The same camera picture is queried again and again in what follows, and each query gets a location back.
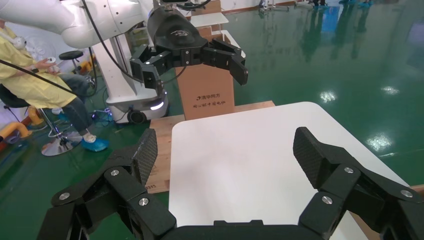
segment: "person's leg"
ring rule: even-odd
[[[70,89],[78,94],[77,97],[79,97],[82,102],[85,102],[85,97],[87,95],[87,91],[90,87],[89,83],[87,82],[86,77],[78,74],[70,74],[70,73],[63,73],[57,75],[59,76],[69,87]]]
[[[92,119],[81,99],[78,97],[75,98],[68,105],[62,107],[62,109],[70,123],[83,137],[82,146],[84,148],[93,152],[99,152],[109,146],[108,141],[98,139],[89,132],[88,128],[92,125]]]

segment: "cardboard box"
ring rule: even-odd
[[[230,42],[223,34],[204,38]],[[186,120],[235,112],[233,76],[228,70],[204,64],[188,66],[177,81]]]

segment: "yellow lab coat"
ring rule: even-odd
[[[16,38],[10,28],[0,28],[0,31]],[[18,50],[12,43],[0,36],[0,59],[19,67],[28,67],[37,63],[27,50]],[[74,94],[64,91],[37,77],[29,74],[12,77],[18,72],[15,68],[0,63],[0,84],[3,84],[18,98],[25,100],[30,105],[40,108],[62,108],[76,98]],[[70,89],[69,86],[58,76],[49,74],[45,69],[37,73],[39,76]]]

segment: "jeans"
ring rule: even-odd
[[[87,95],[89,84],[84,76],[76,74],[59,74],[58,75],[70,89],[78,95]],[[92,125],[92,118],[89,115],[84,104],[85,97],[78,96],[66,106],[62,107],[63,112],[69,119],[73,127],[81,136],[88,133],[88,128]]]

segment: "robotic arm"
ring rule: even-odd
[[[242,50],[214,39],[209,42],[175,8],[184,0],[0,0],[0,16],[8,22],[59,34],[74,48],[87,48],[147,22],[153,48],[141,46],[131,58],[132,76],[159,93],[159,76],[174,67],[206,64],[229,70],[240,84],[248,70]]]

